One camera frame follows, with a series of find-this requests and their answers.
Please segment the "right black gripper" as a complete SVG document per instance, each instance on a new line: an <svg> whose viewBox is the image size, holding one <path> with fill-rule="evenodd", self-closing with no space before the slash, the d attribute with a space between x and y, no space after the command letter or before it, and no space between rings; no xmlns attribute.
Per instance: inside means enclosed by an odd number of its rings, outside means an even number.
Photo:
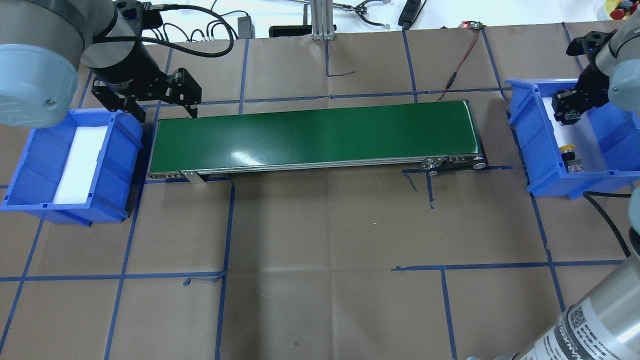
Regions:
<svg viewBox="0 0 640 360"><path fill-rule="evenodd" d="M561 122L570 111L585 112L610 102L610 77L602 72L583 72L570 89L560 89L551 96L554 119Z"/></svg>

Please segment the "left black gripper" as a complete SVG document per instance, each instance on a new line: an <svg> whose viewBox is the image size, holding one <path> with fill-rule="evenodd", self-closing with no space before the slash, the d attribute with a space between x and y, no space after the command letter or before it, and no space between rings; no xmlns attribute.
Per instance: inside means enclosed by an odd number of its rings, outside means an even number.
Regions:
<svg viewBox="0 0 640 360"><path fill-rule="evenodd" d="M138 104L141 101L178 105L192 119L198 118L198 105L202 102L201 86L183 67L169 75L153 70L149 76L139 75L119 84L108 83L96 76L91 93L106 110L126 112L141 124L146 122L146 110Z"/></svg>

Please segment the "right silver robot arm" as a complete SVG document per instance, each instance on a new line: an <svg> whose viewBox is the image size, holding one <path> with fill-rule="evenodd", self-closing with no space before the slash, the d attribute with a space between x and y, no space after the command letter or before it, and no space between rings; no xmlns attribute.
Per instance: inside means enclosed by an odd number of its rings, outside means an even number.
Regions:
<svg viewBox="0 0 640 360"><path fill-rule="evenodd" d="M639 2L611 32L572 39L576 79L513 79L512 116L533 195L583 198L613 232L624 260L523 350L497 360L639 358Z"/></svg>

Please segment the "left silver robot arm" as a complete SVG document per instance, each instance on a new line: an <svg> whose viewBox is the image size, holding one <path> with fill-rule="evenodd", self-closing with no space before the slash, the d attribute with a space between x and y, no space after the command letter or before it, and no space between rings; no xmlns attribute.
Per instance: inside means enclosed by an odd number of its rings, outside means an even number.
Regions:
<svg viewBox="0 0 640 360"><path fill-rule="evenodd" d="M78 68L94 73L93 95L107 111L146 120L142 101L159 100L198 116L202 89L184 68L162 71L142 32L163 24L174 4L138 0L3 0L1 123L47 128L67 114Z"/></svg>

